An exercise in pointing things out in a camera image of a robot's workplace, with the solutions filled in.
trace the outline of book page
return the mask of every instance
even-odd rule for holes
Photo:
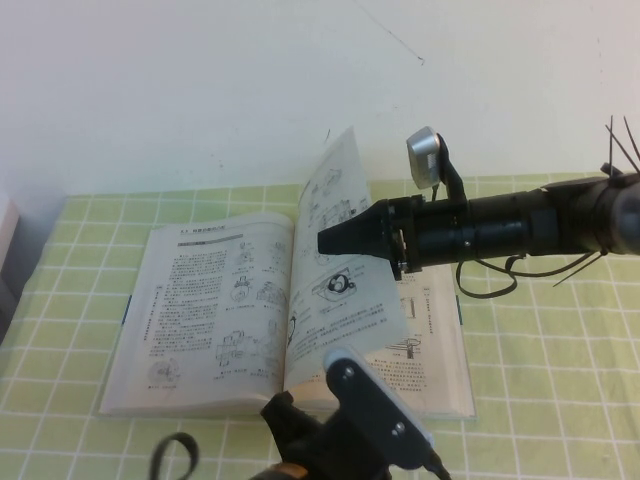
[[[366,355],[380,377],[423,415],[475,414],[453,277],[448,265],[429,267],[398,282],[409,335]],[[302,408],[329,409],[337,400],[324,374],[291,391]]]
[[[325,154],[300,198],[293,253],[285,389],[311,378],[327,349],[360,353],[406,336],[387,260],[318,253],[318,232],[369,207],[371,199],[353,130]]]
[[[151,232],[102,411],[279,392],[292,237],[275,213]]]

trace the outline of tablecloth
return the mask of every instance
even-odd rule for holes
[[[569,177],[469,178],[465,186],[477,197]],[[416,192],[404,180],[371,190],[374,199]],[[197,479],[247,479],[277,461],[257,416],[122,419],[96,411],[149,231],[263,210],[295,218],[299,193],[280,185],[69,198],[0,347],[0,477],[146,478],[152,447],[176,430],[201,446]],[[566,262],[534,259],[521,268]],[[610,256],[555,288],[555,278],[521,280],[505,297],[460,296],[478,417],[425,420],[454,478],[640,478],[639,267],[636,258]],[[468,264],[463,282],[483,291],[507,280]],[[186,465],[173,449],[166,478]]]

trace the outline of diagram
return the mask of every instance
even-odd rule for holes
[[[357,291],[356,284],[351,280],[349,267],[347,267],[322,280],[313,287],[311,293],[330,302],[338,302],[353,295]]]
[[[404,311],[404,316],[407,318],[416,318],[416,301],[413,297],[402,297],[400,299],[400,305]]]
[[[246,300],[247,297],[249,296],[249,287],[251,286],[251,282],[249,280],[247,280],[246,276],[242,276],[240,277],[240,280],[238,280],[234,285],[233,285],[233,289],[231,290],[231,299],[234,302],[242,302],[243,300]]]
[[[174,358],[159,360],[151,365],[147,377],[154,385],[174,384],[180,377],[178,362]]]
[[[244,265],[253,262],[253,248],[245,242],[240,243],[240,254],[236,257],[236,265]]]
[[[273,282],[265,282],[263,287],[258,290],[257,299],[281,307],[286,307],[287,305],[287,296],[284,290]]]
[[[340,202],[322,214],[320,217],[320,230],[349,220],[355,214],[356,209],[351,208],[351,202],[349,200],[340,200]]]
[[[407,352],[407,358],[413,360],[414,348],[420,345],[420,343],[420,340],[417,338],[407,338],[393,345],[387,345],[385,348],[389,350],[405,350]]]

